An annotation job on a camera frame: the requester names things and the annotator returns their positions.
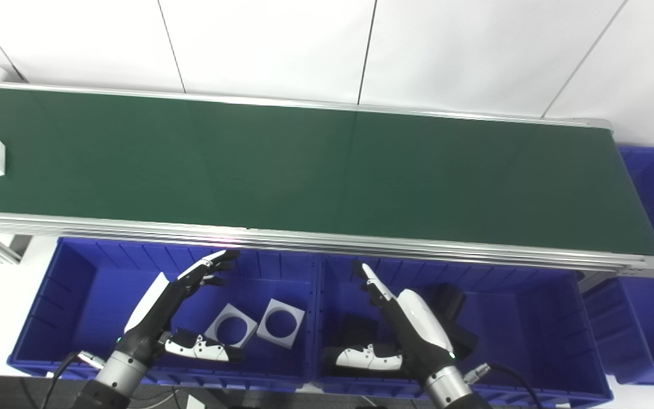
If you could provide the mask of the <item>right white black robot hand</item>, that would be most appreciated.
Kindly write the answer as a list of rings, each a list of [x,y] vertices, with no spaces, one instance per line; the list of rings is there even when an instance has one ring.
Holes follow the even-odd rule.
[[[353,273],[363,280],[362,290],[380,310],[398,348],[394,352],[383,352],[376,344],[327,348],[322,361],[370,371],[400,370],[428,384],[463,383],[452,343],[426,301],[409,289],[394,295],[365,262],[353,260]]]

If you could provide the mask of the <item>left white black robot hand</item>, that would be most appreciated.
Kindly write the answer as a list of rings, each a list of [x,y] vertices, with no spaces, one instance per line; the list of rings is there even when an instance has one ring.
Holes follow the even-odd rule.
[[[225,284],[216,272],[231,269],[239,255],[238,249],[222,249],[198,259],[174,281],[158,276],[136,306],[112,355],[146,368],[153,367],[164,352],[198,360],[241,361],[243,354],[237,347],[227,346],[214,337],[171,328],[172,319],[187,298],[203,286]]]

